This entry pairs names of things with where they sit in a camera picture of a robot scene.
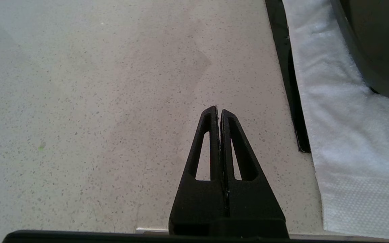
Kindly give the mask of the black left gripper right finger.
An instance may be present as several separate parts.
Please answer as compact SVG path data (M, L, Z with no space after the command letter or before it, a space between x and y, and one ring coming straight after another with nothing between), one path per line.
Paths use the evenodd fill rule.
M225 214L213 222L220 237L287 237L283 211L238 118L221 113Z

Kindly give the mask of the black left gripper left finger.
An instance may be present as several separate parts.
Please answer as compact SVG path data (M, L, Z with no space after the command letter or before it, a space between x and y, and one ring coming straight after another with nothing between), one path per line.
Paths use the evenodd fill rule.
M209 133L210 180L196 179L204 136ZM210 225L226 214L223 163L216 106L205 109L182 172L168 221L171 235L209 235Z

